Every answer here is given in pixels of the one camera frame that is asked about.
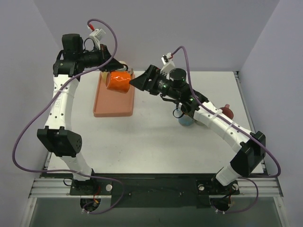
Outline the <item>cream coral-pattern mug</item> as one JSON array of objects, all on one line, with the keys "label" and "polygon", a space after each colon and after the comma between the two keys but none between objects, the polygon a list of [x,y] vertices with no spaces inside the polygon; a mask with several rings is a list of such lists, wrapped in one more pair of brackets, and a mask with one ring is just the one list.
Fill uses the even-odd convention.
[{"label": "cream coral-pattern mug", "polygon": [[133,68],[128,66],[128,64],[125,61],[119,61],[119,63],[122,65],[122,68],[117,69],[117,71],[127,71],[129,74],[133,74]]}]

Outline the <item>orange black-handled mug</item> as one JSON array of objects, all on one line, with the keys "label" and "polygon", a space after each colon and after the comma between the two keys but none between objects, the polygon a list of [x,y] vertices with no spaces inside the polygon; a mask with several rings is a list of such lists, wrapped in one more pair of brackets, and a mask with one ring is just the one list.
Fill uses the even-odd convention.
[{"label": "orange black-handled mug", "polygon": [[113,71],[102,74],[107,90],[126,94],[130,89],[132,75],[127,71]]}]

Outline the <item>blue mug orange interior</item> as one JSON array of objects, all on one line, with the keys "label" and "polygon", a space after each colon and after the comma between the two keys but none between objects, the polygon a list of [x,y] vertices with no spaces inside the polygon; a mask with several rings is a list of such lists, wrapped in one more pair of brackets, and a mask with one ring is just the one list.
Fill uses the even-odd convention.
[{"label": "blue mug orange interior", "polygon": [[178,122],[182,126],[188,127],[194,123],[194,120],[191,117],[189,117],[188,115],[184,114],[181,111],[177,111],[177,116],[178,116]]}]

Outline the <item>pink ghost pumpkin mug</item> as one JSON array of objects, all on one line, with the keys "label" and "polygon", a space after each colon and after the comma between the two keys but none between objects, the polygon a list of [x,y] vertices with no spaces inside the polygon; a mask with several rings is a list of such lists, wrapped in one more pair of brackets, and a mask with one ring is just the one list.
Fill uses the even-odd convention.
[{"label": "pink ghost pumpkin mug", "polygon": [[220,108],[222,110],[222,113],[227,116],[228,118],[230,118],[231,120],[234,118],[234,113],[233,111],[230,109],[230,105],[226,104],[225,106]]}]

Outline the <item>cream seahorse mug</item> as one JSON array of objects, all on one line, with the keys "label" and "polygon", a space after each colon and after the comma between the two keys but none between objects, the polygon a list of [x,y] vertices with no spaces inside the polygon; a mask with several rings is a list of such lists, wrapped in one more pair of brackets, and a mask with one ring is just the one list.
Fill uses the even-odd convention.
[{"label": "cream seahorse mug", "polygon": [[207,122],[205,119],[195,119],[195,123],[200,125],[200,126],[206,126]]}]

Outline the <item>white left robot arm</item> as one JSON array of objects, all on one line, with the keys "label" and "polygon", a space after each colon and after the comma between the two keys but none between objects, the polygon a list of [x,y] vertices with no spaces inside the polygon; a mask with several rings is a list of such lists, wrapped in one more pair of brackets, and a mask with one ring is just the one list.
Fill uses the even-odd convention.
[{"label": "white left robot arm", "polygon": [[91,195],[98,187],[97,182],[91,179],[94,172],[80,152],[81,136],[71,130],[74,95],[80,81],[76,75],[100,65],[102,72],[126,71],[128,67],[114,59],[107,46],[100,43],[101,35],[90,34],[89,38],[94,43],[91,51],[83,48],[84,41],[79,34],[62,36],[63,49],[53,65],[54,102],[44,128],[37,131],[37,137],[49,152],[73,171],[73,179],[81,182],[81,190]]}]

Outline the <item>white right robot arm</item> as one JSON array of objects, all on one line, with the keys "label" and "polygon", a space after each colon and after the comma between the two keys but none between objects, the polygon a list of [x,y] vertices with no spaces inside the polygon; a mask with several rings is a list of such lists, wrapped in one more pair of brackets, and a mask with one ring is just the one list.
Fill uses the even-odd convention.
[{"label": "white right robot arm", "polygon": [[213,177],[211,187],[214,192],[223,193],[237,178],[249,177],[264,159],[265,135],[241,127],[204,95],[191,89],[185,70],[176,68],[165,75],[159,68],[150,65],[142,75],[129,83],[138,90],[160,95],[162,100],[178,104],[183,114],[206,125],[235,151],[236,155],[230,163]]}]

